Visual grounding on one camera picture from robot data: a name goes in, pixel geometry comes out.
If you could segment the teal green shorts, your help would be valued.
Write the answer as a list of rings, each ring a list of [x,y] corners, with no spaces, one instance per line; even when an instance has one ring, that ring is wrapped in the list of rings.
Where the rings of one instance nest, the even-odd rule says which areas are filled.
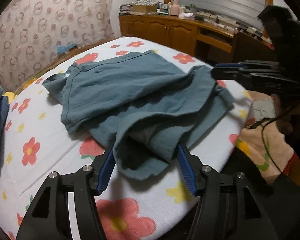
[[[151,50],[74,63],[43,86],[61,104],[67,132],[85,128],[113,144],[117,168],[135,180],[163,172],[180,142],[198,144],[234,103],[209,67],[184,72]]]

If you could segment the wooden sideboard cabinet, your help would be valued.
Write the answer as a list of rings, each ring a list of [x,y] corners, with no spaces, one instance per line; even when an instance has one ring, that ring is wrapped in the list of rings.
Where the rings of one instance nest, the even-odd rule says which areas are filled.
[[[275,61],[275,51],[246,33],[175,16],[120,15],[123,36],[143,38],[215,65],[246,60]]]

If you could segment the beige floral bed cover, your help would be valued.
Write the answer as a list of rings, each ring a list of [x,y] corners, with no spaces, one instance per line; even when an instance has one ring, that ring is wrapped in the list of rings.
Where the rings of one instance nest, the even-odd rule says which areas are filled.
[[[236,147],[269,185],[285,175],[300,186],[300,104],[283,108],[276,94],[247,91],[245,96],[253,104]]]

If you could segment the white floral strawberry blanket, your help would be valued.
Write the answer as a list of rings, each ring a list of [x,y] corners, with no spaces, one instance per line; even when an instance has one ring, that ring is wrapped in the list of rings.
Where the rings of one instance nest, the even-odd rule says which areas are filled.
[[[2,135],[0,226],[15,239],[26,210],[52,171],[76,172],[102,153],[88,132],[70,137],[61,122],[62,107],[38,79],[11,103]],[[220,171],[250,117],[252,99],[234,81],[222,81],[234,97],[233,109],[191,153]],[[182,219],[197,204],[186,192],[177,164],[148,182],[132,181],[114,171],[96,204],[110,239],[180,238]]]

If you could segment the pink tissue pack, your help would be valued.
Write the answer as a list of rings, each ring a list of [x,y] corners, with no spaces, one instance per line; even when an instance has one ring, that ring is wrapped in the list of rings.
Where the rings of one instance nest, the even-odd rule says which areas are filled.
[[[183,20],[194,20],[195,15],[192,12],[182,12],[178,15],[178,18],[183,19]]]

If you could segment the pink kettle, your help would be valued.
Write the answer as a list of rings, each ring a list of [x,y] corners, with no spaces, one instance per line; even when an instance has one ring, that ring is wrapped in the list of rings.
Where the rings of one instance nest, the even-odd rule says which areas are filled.
[[[179,16],[179,8],[180,4],[178,0],[171,0],[170,3],[168,3],[168,13],[171,16]]]

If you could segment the cardboard box on cabinet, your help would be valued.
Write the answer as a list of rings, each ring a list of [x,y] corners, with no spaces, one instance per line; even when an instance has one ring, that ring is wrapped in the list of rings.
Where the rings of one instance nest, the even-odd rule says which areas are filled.
[[[132,12],[137,14],[150,14],[157,12],[157,4],[134,4],[132,6]]]

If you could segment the blue item on box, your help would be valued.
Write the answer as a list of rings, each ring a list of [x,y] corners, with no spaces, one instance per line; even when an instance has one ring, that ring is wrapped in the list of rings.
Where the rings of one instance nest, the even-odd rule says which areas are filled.
[[[78,48],[78,44],[76,44],[74,42],[69,42],[65,46],[59,45],[59,46],[56,47],[57,55],[61,56],[63,54],[68,53],[70,50],[76,49],[76,48]]]

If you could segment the circle patterned sheer curtain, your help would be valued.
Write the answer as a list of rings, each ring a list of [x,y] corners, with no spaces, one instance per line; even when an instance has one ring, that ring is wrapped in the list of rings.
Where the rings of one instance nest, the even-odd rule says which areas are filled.
[[[15,91],[55,61],[57,47],[114,36],[113,0],[13,0],[0,15],[0,85]]]

